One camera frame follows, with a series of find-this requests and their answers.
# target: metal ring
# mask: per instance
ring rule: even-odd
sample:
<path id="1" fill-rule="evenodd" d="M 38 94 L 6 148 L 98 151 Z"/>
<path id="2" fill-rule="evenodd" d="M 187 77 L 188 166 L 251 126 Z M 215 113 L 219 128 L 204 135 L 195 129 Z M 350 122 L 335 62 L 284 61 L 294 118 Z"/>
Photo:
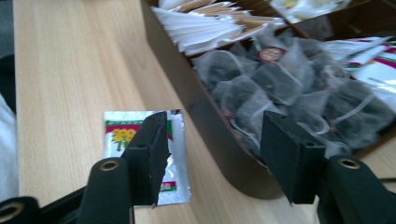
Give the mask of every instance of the metal ring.
<path id="1" fill-rule="evenodd" d="M 118 161 L 106 161 L 100 165 L 102 171 L 111 171 L 119 167 L 120 163 Z"/>
<path id="2" fill-rule="evenodd" d="M 24 204 L 19 202 L 8 203 L 0 207 L 0 213 L 6 211 L 7 209 L 11 209 L 10 213 L 7 213 L 3 216 L 0 215 L 0 223 L 7 222 L 14 218 L 15 216 L 19 215 L 23 210 Z"/>
<path id="3" fill-rule="evenodd" d="M 361 168 L 361 166 L 357 162 L 349 160 L 349 159 L 340 159 L 340 160 L 338 160 L 338 163 L 340 163 L 342 166 L 344 166 L 348 169 L 357 170 L 357 169 Z"/>

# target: tea bag string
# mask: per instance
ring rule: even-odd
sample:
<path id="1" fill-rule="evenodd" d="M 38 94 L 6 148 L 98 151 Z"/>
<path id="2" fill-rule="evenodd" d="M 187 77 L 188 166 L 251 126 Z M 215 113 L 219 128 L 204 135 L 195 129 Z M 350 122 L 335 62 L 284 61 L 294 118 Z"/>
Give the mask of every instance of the tea bag string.
<path id="1" fill-rule="evenodd" d="M 253 113 L 253 115 L 250 117 L 250 120 L 253 120 L 254 118 L 256 118 L 257 116 L 259 116 L 260 114 L 262 114 L 262 112 L 264 112 L 265 110 L 269 109 L 271 107 L 271 105 L 273 104 L 272 101 L 268 101 L 267 104 L 263 105 L 260 109 L 258 109 L 256 112 Z"/>
<path id="2" fill-rule="evenodd" d="M 233 127 L 235 127 L 236 130 L 238 130 L 239 132 L 245 134 L 248 138 L 250 138 L 250 140 L 254 143 L 254 145 L 257 148 L 260 148 L 260 143 L 259 141 L 257 141 L 257 139 L 251 134 L 251 133 L 247 133 L 244 130 L 242 130 L 235 122 L 235 119 L 230 119 L 230 123 Z"/>
<path id="3" fill-rule="evenodd" d="M 374 94 L 370 94 L 358 106 L 356 106 L 353 110 L 347 112 L 345 115 L 339 117 L 338 119 L 335 119 L 332 122 L 332 126 L 334 127 L 341 120 L 348 119 L 349 117 L 359 113 L 359 111 L 361 111 L 364 107 L 366 107 L 368 104 L 370 104 L 370 102 L 372 100 L 374 100 L 374 98 L 375 98 L 375 95 Z"/>
<path id="4" fill-rule="evenodd" d="M 256 48 L 257 51 L 262 50 L 262 46 L 260 46 L 260 44 L 257 42 L 256 38 L 253 39 L 253 45 L 254 45 L 254 47 Z"/>
<path id="5" fill-rule="evenodd" d="M 329 125 L 329 123 L 328 123 L 324 118 L 322 118 L 322 117 L 319 116 L 319 115 L 315 115 L 315 114 L 311 114 L 311 115 L 314 116 L 315 118 L 317 118 L 318 120 L 320 120 L 320 122 L 322 122 L 322 124 L 323 124 L 323 129 L 320 130 L 319 132 L 315 132 L 314 134 L 324 134 L 324 133 L 328 133 L 329 130 L 330 130 L 330 125 Z"/>
<path id="6" fill-rule="evenodd" d="M 297 85 L 299 85 L 301 88 L 304 87 L 304 84 L 303 84 L 299 79 L 297 79 L 294 75 L 292 75 L 292 74 L 288 71 L 288 69 L 287 69 L 285 66 L 283 66 L 282 63 L 276 63 L 276 64 L 277 64 L 277 66 L 279 66 L 280 70 L 282 70 L 282 71 L 283 71 L 291 80 L 293 80 Z"/>

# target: box compartment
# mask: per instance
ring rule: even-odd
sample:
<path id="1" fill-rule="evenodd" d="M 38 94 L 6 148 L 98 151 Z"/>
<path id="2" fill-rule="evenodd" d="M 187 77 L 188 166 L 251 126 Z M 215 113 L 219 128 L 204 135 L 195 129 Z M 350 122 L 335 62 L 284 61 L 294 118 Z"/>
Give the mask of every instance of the box compartment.
<path id="1" fill-rule="evenodd" d="M 252 10 L 253 15 L 280 17 L 263 0 L 234 0 L 234 2 L 243 9 Z M 363 1 L 354 7 L 322 16 L 329 18 L 327 20 L 330 21 L 329 25 L 332 27 L 332 35 L 326 38 L 342 38 L 356 34 L 362 35 L 366 31 L 371 32 L 371 29 L 375 28 L 375 21 L 373 20 L 376 20 L 377 17 L 366 18 L 365 15 L 367 14 L 363 15 L 364 13 L 361 10 L 372 7 L 372 5 L 381 9 L 388 3 L 389 1 L 386 0 Z M 148 43 L 182 104 L 190 114 L 200 135 L 203 137 L 222 174 L 235 188 L 251 197 L 274 199 L 283 195 L 279 185 L 268 173 L 265 166 L 244 149 L 234 137 L 232 127 L 221 115 L 218 106 L 205 89 L 205 86 L 193 72 L 191 62 L 183 53 L 178 52 L 177 47 L 151 11 L 150 6 L 158 6 L 158 1 L 141 0 Z M 387 12 L 387 15 L 388 13 L 390 13 L 389 17 L 394 17 L 396 10 L 392 9 Z M 312 22 L 311 20 L 290 24 L 288 27 L 292 28 L 297 36 L 315 38 L 315 32 L 307 30 L 307 24 Z M 370 25 L 363 27 L 366 29 L 358 31 L 352 24 Z M 394 21 L 389 26 L 384 25 L 383 27 L 390 27 L 396 30 Z M 393 125 L 390 130 L 386 131 L 385 137 L 379 143 L 363 151 L 370 152 L 395 135 L 396 125 Z"/>

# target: white cloth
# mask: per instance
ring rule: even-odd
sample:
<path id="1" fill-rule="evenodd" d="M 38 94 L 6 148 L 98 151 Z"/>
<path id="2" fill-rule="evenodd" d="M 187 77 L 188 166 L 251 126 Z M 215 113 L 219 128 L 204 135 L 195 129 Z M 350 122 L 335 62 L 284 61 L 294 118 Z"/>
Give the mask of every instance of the white cloth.
<path id="1" fill-rule="evenodd" d="M 17 122 L 0 93 L 0 202 L 19 196 Z"/>

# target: screw hole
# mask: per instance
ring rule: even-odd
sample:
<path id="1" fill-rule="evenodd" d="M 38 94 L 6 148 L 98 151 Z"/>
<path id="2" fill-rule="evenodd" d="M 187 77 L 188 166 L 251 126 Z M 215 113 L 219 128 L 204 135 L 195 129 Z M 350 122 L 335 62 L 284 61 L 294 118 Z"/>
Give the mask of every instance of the screw hole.
<path id="1" fill-rule="evenodd" d="M 342 166 L 348 168 L 348 169 L 359 169 L 361 166 L 356 163 L 355 161 L 348 160 L 348 159 L 340 159 L 338 160 L 338 163 L 340 163 Z"/>
<path id="2" fill-rule="evenodd" d="M 9 203 L 0 207 L 0 223 L 6 222 L 17 216 L 23 210 L 23 203 Z"/>
<path id="3" fill-rule="evenodd" d="M 117 161 L 107 161 L 105 163 L 102 163 L 102 165 L 100 166 L 100 169 L 102 171 L 110 171 L 110 170 L 114 170 L 119 166 L 119 163 Z"/>

